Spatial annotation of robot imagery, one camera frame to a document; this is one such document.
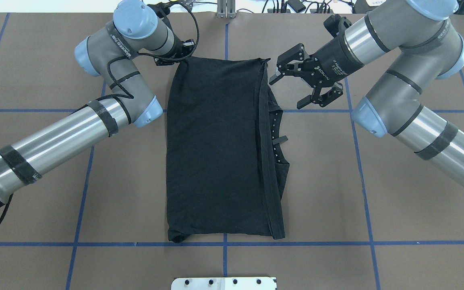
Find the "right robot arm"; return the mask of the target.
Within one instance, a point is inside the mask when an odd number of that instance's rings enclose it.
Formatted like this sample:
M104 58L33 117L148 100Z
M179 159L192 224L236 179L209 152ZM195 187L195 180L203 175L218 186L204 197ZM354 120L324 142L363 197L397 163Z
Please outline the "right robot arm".
M333 37L315 53L299 43L278 56L273 85L299 77L313 92L298 101L327 106L341 94L340 80L399 48L401 53L352 111L352 119L374 136L387 134L464 186L464 132L420 104L436 79L464 66L464 39L450 22L456 0L387 0L355 23L330 15Z

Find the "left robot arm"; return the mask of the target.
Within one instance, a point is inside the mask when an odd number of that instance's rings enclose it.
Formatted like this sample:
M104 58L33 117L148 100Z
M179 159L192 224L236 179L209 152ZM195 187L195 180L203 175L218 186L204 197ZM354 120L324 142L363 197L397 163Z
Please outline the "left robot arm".
M102 77L111 93L0 148L0 208L7 209L19 189L127 125L143 127L163 114L134 59L149 56L157 66L164 66L195 52L199 27L195 39L180 40L166 17L173 5L179 1L148 5L141 0L122 0L111 20L75 47L79 66L93 77Z

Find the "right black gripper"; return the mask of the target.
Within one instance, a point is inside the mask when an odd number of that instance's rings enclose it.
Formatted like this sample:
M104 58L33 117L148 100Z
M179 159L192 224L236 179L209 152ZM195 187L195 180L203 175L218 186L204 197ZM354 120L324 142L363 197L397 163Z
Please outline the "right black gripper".
M339 82L365 65L353 54L345 36L337 36L315 53L306 52L299 43L278 56L275 74L269 78L274 85L282 77L300 77L310 87L330 87L324 94L316 89L312 94L300 99L296 108L301 110L309 104L325 107L341 97L343 85Z

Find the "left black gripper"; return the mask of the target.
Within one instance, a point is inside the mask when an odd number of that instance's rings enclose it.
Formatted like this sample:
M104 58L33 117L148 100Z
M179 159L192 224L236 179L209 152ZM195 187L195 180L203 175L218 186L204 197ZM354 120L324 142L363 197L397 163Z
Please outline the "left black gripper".
M180 40L177 35L173 38L173 47L160 58L155 57L154 61L157 66L169 66L180 62L180 60L173 61L172 59L187 57L195 49L195 40L188 39L186 41Z

